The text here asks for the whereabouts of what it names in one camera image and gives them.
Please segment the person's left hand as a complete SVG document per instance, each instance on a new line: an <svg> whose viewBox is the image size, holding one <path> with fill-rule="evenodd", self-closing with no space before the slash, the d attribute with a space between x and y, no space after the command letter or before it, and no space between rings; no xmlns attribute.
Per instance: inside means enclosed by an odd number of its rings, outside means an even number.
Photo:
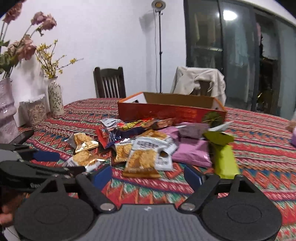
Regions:
<svg viewBox="0 0 296 241"><path fill-rule="evenodd" d="M14 197L7 204L1 207L1 226L9 227L13 225L15 212L23 202L26 194L22 193Z"/></svg>

